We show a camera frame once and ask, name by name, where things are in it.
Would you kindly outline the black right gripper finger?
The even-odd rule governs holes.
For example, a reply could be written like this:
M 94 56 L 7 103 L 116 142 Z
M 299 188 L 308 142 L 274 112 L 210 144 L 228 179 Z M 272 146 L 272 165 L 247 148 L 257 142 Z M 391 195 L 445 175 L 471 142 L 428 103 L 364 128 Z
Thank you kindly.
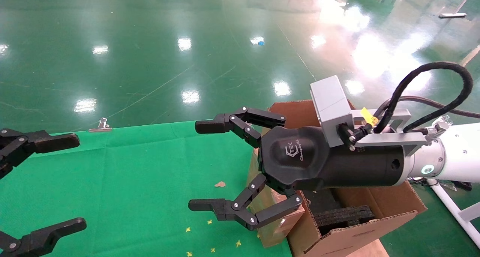
M 264 189 L 267 182 L 267 177 L 260 173 L 233 201 L 223 198 L 192 199 L 188 203 L 188 208 L 191 211 L 211 211 L 218 221 L 236 221 L 253 231 L 287 216 L 302 204 L 301 197 L 295 193 L 290 194 L 284 201 L 257 213 L 251 213 L 247 207 Z

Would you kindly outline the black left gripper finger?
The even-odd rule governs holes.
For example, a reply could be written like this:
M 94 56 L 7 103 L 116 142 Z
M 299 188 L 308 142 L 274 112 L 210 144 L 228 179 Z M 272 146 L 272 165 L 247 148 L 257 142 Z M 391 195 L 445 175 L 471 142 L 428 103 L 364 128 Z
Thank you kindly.
M 50 135 L 45 130 L 18 132 L 4 128 L 0 132 L 0 178 L 3 179 L 33 154 L 46 154 L 76 148 L 77 134 Z
M 84 218 L 75 218 L 33 231 L 17 239 L 0 232 L 1 257 L 41 257 L 53 252 L 62 237 L 85 230 Z

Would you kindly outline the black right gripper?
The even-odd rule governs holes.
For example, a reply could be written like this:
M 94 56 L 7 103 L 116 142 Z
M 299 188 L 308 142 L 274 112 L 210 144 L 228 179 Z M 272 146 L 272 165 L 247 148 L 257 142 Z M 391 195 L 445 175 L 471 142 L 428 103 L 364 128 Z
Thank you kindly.
M 370 146 L 351 151 L 330 147 L 321 127 L 287 129 L 286 117 L 255 108 L 240 108 L 194 124 L 198 134 L 233 132 L 259 148 L 259 167 L 266 184 L 280 194 L 324 188 L 392 186 L 404 164 L 401 146 Z M 252 126 L 271 129 L 264 136 Z

